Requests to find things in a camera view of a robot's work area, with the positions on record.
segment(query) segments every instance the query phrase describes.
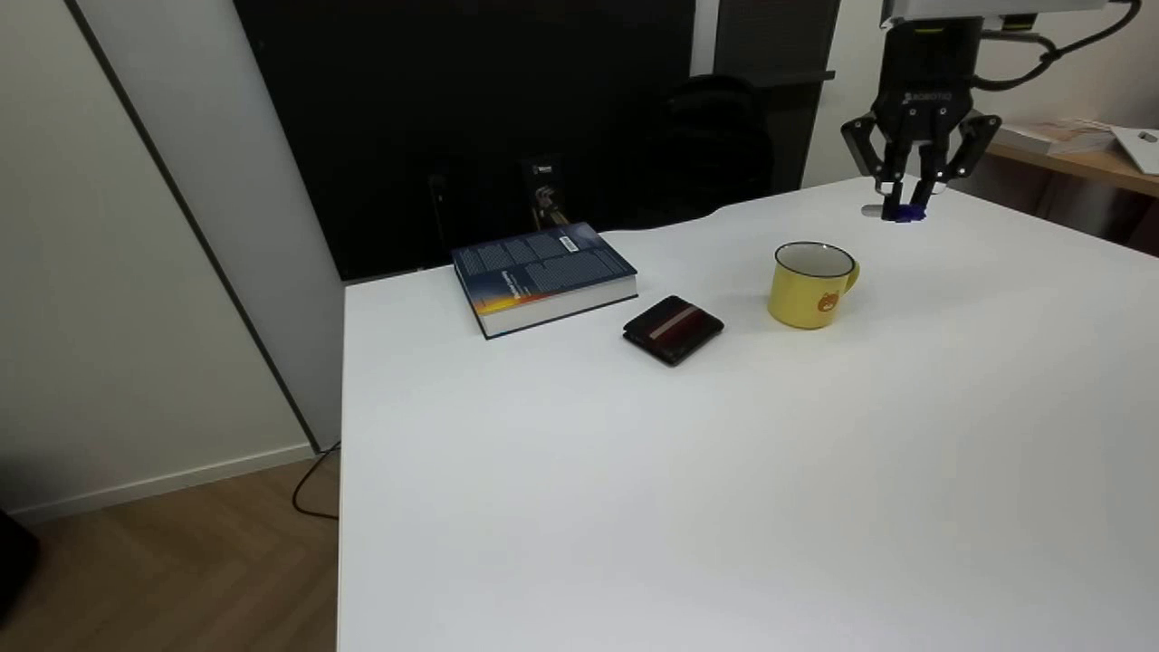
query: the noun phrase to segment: mug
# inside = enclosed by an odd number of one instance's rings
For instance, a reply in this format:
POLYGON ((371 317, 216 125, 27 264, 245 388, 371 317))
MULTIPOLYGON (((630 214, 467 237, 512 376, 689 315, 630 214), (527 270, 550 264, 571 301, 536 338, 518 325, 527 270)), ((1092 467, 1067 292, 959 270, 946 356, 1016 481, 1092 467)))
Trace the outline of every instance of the mug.
POLYGON ((856 289, 858 260, 828 242, 784 242, 776 249, 766 315, 794 328, 823 328, 839 295, 856 289))

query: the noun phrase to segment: mug rim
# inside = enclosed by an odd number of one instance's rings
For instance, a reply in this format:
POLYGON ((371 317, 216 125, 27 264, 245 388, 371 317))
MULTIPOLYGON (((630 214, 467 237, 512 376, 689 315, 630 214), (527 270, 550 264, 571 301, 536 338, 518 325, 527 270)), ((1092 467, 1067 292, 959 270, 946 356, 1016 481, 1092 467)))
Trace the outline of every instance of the mug rim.
POLYGON ((783 268, 788 268, 794 275, 806 275, 806 278, 845 278, 845 275, 851 275, 856 268, 858 268, 858 258, 856 253, 847 253, 847 249, 839 249, 839 246, 834 246, 834 242, 817 242, 817 237, 794 237, 794 242, 783 242, 783 246, 776 246, 776 264, 783 264, 783 268), (839 275, 817 275, 817 270, 805 270, 805 268, 794 268, 794 264, 784 264, 783 260, 783 249, 784 246, 817 246, 817 249, 836 249, 845 260, 847 260, 847 270, 839 270, 839 275))

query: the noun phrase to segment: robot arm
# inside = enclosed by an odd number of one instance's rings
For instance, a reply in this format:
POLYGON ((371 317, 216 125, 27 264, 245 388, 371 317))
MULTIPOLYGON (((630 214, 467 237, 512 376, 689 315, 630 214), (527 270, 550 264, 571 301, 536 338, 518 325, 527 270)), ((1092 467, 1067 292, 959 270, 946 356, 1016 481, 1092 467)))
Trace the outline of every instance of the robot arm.
POLYGON ((1106 0, 887 0, 887 45, 879 68, 879 95, 874 108, 845 121, 845 142, 862 173, 877 176, 882 195, 882 219, 921 219, 927 214, 937 182, 974 173, 984 144, 1000 129, 997 114, 974 112, 974 85, 1010 90, 1038 73, 1048 73, 1067 50, 1120 33, 1139 0, 1106 33, 1091 41, 1055 45, 1048 34, 1026 33, 1036 9, 1071 9, 1101 6, 1106 0), (980 41, 1022 41, 1038 44, 1042 61, 1022 79, 978 79, 978 44, 980 41), (903 204, 904 162, 921 152, 921 182, 912 199, 903 204))

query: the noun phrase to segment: wooden floor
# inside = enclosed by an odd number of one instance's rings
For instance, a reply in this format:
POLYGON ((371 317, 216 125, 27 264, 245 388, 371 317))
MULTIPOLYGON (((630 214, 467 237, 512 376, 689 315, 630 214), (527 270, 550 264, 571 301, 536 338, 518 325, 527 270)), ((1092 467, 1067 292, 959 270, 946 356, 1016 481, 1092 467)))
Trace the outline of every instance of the wooden floor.
MULTIPOLYGON (((335 526, 291 505, 304 467, 41 526, 43 565, 0 647, 333 647, 335 526)), ((335 505, 335 458, 304 502, 335 505)))

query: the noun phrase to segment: black wallet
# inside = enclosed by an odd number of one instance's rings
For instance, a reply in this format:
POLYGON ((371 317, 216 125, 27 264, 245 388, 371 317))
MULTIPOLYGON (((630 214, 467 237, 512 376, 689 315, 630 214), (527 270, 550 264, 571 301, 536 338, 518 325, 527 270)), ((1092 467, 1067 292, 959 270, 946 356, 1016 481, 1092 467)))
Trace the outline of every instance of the black wallet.
POLYGON ((713 339, 722 328, 725 328, 725 321, 713 317, 710 311, 703 311, 682 295, 667 295, 667 301, 650 305, 646 315, 630 317, 624 325, 624 339, 646 346, 650 357, 659 357, 667 367, 676 367, 696 346, 713 339))

